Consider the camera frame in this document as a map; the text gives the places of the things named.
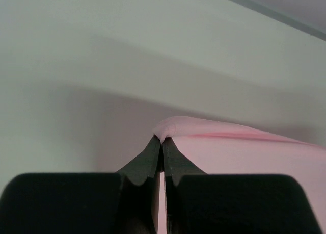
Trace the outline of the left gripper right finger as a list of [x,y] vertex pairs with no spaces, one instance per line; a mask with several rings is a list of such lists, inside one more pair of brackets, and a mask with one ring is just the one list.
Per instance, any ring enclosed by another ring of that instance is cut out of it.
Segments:
[[162,144],[167,233],[321,233],[301,185],[284,174],[207,174]]

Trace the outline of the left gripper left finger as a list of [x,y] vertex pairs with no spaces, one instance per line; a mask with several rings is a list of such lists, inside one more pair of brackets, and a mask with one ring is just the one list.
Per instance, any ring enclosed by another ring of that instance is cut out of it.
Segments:
[[24,173],[1,195],[1,233],[157,233],[160,140],[117,172]]

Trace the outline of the pink t-shirt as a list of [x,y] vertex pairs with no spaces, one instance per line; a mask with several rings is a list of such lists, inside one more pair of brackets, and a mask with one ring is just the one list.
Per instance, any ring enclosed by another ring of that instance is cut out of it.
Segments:
[[161,121],[153,133],[209,174],[285,174],[304,189],[325,231],[325,148],[251,127],[186,116]]

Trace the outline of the right aluminium corner post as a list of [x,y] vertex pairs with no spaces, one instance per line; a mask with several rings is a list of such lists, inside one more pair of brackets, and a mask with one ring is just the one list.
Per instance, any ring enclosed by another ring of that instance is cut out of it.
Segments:
[[292,28],[307,33],[310,36],[314,36],[322,41],[325,41],[325,31],[321,31],[318,28],[311,26],[310,24],[304,23],[303,21],[296,19],[293,16],[284,14],[281,11],[275,10],[266,4],[263,4],[257,0],[230,0],[234,3],[244,6],[245,8],[251,9],[276,21],[279,21]]

